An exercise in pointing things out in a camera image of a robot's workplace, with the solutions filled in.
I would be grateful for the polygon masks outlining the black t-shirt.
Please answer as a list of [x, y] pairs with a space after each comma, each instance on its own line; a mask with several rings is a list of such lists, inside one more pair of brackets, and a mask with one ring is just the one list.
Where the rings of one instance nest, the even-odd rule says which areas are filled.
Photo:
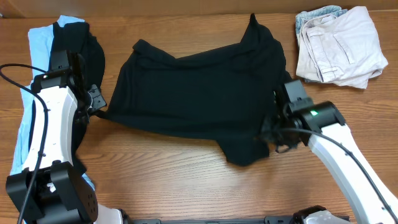
[[228, 162], [269, 156], [259, 139], [276, 117], [274, 90], [290, 81], [281, 43], [250, 16], [241, 41], [175, 58], [139, 40], [100, 117], [130, 128], [218, 143]]

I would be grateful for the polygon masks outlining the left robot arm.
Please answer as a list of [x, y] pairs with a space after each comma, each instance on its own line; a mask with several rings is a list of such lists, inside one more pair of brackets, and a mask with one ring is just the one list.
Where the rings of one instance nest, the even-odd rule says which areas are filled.
[[95, 84], [86, 86], [83, 57], [54, 52], [50, 70], [34, 78], [34, 128], [22, 172], [6, 180], [6, 192], [19, 211], [18, 223], [129, 223], [120, 209], [100, 205], [95, 191], [73, 166], [74, 124], [88, 124], [106, 106]]

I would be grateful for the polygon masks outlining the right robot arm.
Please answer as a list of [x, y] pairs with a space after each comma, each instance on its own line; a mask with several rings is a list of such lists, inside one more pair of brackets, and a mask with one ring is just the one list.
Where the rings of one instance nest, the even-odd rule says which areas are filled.
[[397, 197], [363, 156], [351, 130], [330, 101], [315, 104], [300, 80], [274, 90], [278, 115], [259, 139], [287, 149], [303, 143], [323, 162], [358, 223], [397, 223]]

